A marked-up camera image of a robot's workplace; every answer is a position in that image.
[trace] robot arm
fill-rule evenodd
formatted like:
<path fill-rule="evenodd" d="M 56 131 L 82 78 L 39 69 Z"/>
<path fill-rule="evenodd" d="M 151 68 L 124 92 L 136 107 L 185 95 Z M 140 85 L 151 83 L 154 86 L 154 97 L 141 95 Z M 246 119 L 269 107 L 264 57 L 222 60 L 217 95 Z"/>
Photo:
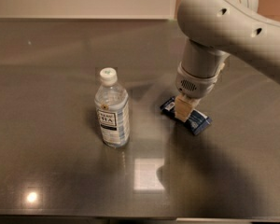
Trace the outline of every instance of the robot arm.
<path fill-rule="evenodd" d="M 190 99 L 210 92 L 234 55 L 280 83 L 280 22 L 257 13 L 259 0 L 182 0 L 177 21 L 189 38 L 176 86 Z"/>

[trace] bottle cap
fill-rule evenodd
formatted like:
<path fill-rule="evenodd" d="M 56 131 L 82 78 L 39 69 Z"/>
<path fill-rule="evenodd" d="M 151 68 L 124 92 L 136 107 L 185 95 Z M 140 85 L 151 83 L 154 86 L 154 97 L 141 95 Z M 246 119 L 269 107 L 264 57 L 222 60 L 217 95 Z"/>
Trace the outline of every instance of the bottle cap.
<path fill-rule="evenodd" d="M 112 86 L 118 81 L 118 75 L 113 68 L 105 68 L 100 72 L 101 82 L 104 86 Z"/>

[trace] bottle label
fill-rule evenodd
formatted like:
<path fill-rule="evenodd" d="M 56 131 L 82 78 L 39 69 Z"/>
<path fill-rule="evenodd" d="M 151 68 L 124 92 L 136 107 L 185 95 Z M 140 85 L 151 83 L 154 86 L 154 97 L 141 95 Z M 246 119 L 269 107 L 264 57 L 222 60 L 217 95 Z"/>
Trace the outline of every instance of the bottle label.
<path fill-rule="evenodd" d="M 98 109 L 97 114 L 103 139 L 115 145 L 125 143 L 130 133 L 128 102 L 117 111 Z"/>

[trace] plastic bottle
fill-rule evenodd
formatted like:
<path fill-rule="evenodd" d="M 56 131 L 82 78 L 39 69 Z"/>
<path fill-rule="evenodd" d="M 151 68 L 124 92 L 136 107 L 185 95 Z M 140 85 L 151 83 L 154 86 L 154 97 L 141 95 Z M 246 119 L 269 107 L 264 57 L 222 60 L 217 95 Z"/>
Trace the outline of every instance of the plastic bottle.
<path fill-rule="evenodd" d="M 122 147 L 130 136 L 129 95 L 118 83 L 117 72 L 105 68 L 100 72 L 101 86 L 95 95 L 95 105 L 104 142 Z"/>

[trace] metal table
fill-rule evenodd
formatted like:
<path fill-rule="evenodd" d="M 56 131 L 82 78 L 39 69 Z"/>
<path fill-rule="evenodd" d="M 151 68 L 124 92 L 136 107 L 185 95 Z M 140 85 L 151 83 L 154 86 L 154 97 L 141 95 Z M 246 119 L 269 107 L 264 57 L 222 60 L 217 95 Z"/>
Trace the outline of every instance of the metal table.
<path fill-rule="evenodd" d="M 0 215 L 280 220 L 280 86 L 230 58 L 193 136 L 177 95 L 176 21 L 0 21 Z M 101 68 L 130 94 L 131 140 L 103 144 Z"/>

